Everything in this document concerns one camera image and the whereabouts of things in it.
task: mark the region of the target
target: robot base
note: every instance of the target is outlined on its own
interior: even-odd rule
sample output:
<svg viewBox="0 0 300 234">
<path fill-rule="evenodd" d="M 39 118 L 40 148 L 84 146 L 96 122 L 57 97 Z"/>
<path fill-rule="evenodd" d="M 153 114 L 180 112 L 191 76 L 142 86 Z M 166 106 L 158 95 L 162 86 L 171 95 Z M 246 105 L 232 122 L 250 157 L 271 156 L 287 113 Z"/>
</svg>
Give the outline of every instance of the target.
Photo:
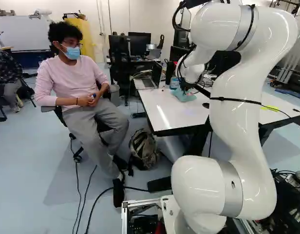
<svg viewBox="0 0 300 234">
<path fill-rule="evenodd" d="M 161 205 L 167 234 L 215 234 L 225 225 L 226 217 L 215 214 L 200 214 L 198 232 L 187 223 L 173 195 L 161 197 Z"/>
</svg>

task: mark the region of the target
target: white table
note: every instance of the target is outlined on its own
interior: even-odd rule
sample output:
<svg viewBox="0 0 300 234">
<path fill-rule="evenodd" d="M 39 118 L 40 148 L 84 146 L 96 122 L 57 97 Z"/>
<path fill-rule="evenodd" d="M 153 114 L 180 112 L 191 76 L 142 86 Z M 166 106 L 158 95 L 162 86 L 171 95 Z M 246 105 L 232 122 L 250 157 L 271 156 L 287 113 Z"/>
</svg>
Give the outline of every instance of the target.
<svg viewBox="0 0 300 234">
<path fill-rule="evenodd" d="M 202 106 L 209 98 L 196 93 L 197 99 L 180 102 L 169 88 L 139 90 L 139 95 L 155 133 L 204 124 L 209 111 Z"/>
<path fill-rule="evenodd" d="M 171 94 L 170 89 L 164 88 L 164 82 L 161 82 L 159 87 L 159 89 L 138 91 L 154 133 L 164 135 L 165 132 L 166 136 L 168 136 L 168 132 L 171 132 L 173 129 L 205 124 L 209 109 L 203 107 L 202 104 L 209 102 L 207 96 L 198 92 L 195 94 L 197 99 L 189 102 L 180 102 Z M 204 89 L 208 92 L 212 90 L 211 87 Z M 300 116 L 299 112 L 293 111 L 293 108 L 300 110 L 300 107 L 267 92 L 262 93 L 262 104 L 275 106 L 290 117 Z M 288 117 L 281 112 L 261 109 L 259 122 L 264 125 L 286 119 Z"/>
</svg>

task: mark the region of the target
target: laptop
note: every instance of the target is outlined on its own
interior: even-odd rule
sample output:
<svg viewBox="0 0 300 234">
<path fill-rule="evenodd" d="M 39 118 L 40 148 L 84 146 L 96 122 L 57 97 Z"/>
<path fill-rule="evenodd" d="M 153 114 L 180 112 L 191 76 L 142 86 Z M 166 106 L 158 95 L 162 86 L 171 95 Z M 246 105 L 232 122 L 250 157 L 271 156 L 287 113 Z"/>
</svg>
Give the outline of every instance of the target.
<svg viewBox="0 0 300 234">
<path fill-rule="evenodd" d="M 162 65 L 155 62 L 152 68 L 152 74 L 145 78 L 135 78 L 134 83 L 137 90 L 157 89 L 161 80 Z"/>
</svg>

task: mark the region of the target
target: bag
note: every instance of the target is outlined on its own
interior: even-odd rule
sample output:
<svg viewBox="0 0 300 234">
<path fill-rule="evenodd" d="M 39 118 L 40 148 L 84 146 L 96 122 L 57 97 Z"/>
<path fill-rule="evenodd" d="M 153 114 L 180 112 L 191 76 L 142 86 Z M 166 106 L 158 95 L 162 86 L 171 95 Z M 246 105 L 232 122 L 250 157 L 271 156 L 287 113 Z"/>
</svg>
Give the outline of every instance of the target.
<svg viewBox="0 0 300 234">
<path fill-rule="evenodd" d="M 17 95 L 20 99 L 30 99 L 30 97 L 34 94 L 34 90 L 27 85 L 27 83 L 23 80 L 21 81 L 21 87 L 17 90 Z"/>
<path fill-rule="evenodd" d="M 132 165 L 139 170 L 145 171 L 153 167 L 159 160 L 161 151 L 156 147 L 152 134 L 139 129 L 131 137 L 129 142 L 131 157 L 129 161 L 129 176 L 133 176 Z"/>
</svg>

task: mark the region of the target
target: man's left hand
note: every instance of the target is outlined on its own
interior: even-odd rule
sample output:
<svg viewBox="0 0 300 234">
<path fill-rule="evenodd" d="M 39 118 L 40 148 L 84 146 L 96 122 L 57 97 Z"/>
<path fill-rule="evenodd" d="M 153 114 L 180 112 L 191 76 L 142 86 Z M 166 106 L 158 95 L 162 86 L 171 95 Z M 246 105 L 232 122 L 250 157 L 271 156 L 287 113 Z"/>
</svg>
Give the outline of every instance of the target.
<svg viewBox="0 0 300 234">
<path fill-rule="evenodd" d="M 100 99 L 100 95 L 96 94 L 96 97 L 92 101 L 89 101 L 88 105 L 91 107 L 95 107 L 97 105 L 99 99 Z"/>
</svg>

